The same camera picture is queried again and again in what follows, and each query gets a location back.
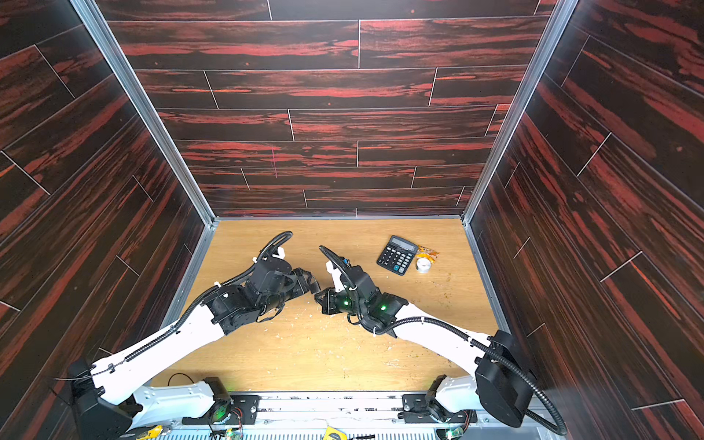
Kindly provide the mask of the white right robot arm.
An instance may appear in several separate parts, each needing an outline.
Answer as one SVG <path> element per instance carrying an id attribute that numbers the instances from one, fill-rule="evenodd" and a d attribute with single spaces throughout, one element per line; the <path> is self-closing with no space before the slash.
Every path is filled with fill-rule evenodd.
<path id="1" fill-rule="evenodd" d="M 402 297 L 381 291 L 359 266 L 341 269 L 330 261 L 326 269 L 334 286 L 315 295 L 323 314 L 356 317 L 353 324 L 372 335 L 418 344 L 466 372 L 458 378 L 438 376 L 421 404 L 423 414 L 447 422 L 454 414 L 482 409 L 504 425 L 523 424 L 533 390 L 481 349 L 492 348 L 519 367 L 522 359 L 511 352 L 507 333 L 499 331 L 492 337 L 437 319 Z"/>

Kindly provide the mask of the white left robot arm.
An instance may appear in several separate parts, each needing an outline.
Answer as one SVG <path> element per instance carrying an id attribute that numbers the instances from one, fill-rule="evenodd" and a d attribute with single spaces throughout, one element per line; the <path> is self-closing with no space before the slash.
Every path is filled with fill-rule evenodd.
<path id="1" fill-rule="evenodd" d="M 69 368 L 71 410 L 82 439 L 119 439 L 183 418 L 225 423 L 231 397 L 220 379 L 150 387 L 149 380 L 178 360 L 306 293 L 316 278 L 280 258 L 262 257 L 247 271 L 204 291 L 174 323 L 93 365 Z"/>

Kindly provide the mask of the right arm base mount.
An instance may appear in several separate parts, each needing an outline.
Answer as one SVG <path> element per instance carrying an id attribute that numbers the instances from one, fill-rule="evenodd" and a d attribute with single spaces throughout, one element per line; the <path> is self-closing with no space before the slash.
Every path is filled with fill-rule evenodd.
<path id="1" fill-rule="evenodd" d="M 463 410 L 451 414 L 436 401 L 436 392 L 446 375 L 440 375 L 425 394 L 403 394 L 403 410 L 398 418 L 407 424 L 462 424 L 467 428 L 478 422 L 475 410 Z"/>

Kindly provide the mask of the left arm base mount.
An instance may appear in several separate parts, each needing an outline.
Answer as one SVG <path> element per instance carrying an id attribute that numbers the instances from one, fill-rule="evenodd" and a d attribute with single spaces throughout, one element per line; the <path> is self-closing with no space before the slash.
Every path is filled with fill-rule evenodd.
<path id="1" fill-rule="evenodd" d="M 207 377 L 203 382 L 214 394 L 214 403 L 201 417 L 184 417 L 183 425 L 254 425 L 260 407 L 259 395 L 232 394 L 217 377 Z"/>

